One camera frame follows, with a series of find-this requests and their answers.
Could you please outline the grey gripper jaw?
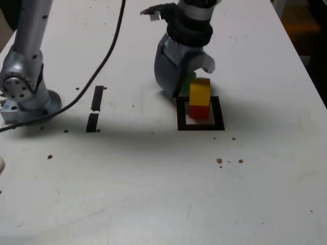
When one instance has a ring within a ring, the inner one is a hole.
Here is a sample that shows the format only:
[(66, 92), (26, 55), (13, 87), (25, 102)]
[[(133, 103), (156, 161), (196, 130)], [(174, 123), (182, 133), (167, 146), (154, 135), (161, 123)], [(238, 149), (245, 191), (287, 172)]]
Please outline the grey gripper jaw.
[(215, 60), (206, 52), (199, 53), (191, 60), (191, 71), (196, 71), (198, 69), (212, 74), (216, 69)]
[(191, 53), (186, 54), (180, 62), (172, 62), (165, 56), (165, 40), (164, 36), (157, 47), (154, 74), (161, 89), (169, 97), (176, 98), (181, 93), (188, 93), (190, 82), (196, 77), (196, 73), (188, 70)]

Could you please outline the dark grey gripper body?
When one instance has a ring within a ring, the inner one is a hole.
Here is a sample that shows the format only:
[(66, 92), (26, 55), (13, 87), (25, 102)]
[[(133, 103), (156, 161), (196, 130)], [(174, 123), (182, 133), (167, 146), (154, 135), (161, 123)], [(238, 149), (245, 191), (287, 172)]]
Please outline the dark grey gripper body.
[(172, 62), (180, 62), (188, 53), (203, 53), (202, 47), (190, 47), (174, 41), (168, 35), (165, 36), (165, 56)]

